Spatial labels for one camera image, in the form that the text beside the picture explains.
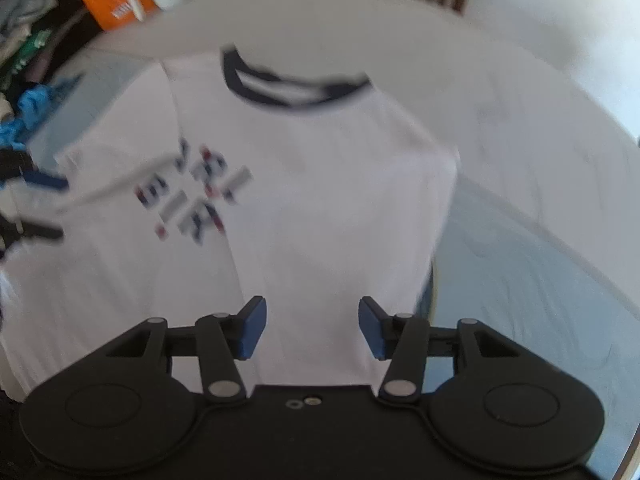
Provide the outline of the white t-shirt navy collar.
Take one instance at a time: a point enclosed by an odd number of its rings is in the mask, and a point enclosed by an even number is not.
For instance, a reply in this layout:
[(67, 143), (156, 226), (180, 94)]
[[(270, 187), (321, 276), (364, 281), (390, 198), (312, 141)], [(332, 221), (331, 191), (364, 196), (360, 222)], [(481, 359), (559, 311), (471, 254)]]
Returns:
[(58, 243), (1, 268), (1, 347), (29, 391), (148, 318), (171, 325), (267, 300), (247, 385), (377, 386), (357, 321), (421, 296), (456, 152), (365, 76), (301, 80), (233, 49), (153, 62), (76, 141), (37, 159), (64, 194), (19, 186)]

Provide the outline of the light blue table mat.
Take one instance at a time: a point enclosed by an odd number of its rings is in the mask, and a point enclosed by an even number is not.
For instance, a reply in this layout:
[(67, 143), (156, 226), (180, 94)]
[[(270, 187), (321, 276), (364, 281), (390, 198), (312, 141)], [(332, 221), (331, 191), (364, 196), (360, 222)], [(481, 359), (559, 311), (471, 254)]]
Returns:
[[(301, 80), (363, 76), (303, 78), (244, 62)], [(82, 83), (32, 140), (34, 155), (34, 143), (45, 132), (76, 141), (148, 64), (129, 58), (86, 61)], [(593, 466), (603, 467), (606, 456), (620, 452), (639, 422), (635, 315), (552, 243), (504, 218), (457, 178), (430, 273), (439, 289), (435, 321), (450, 326), (459, 318), (477, 318), (586, 382), (608, 415)]]

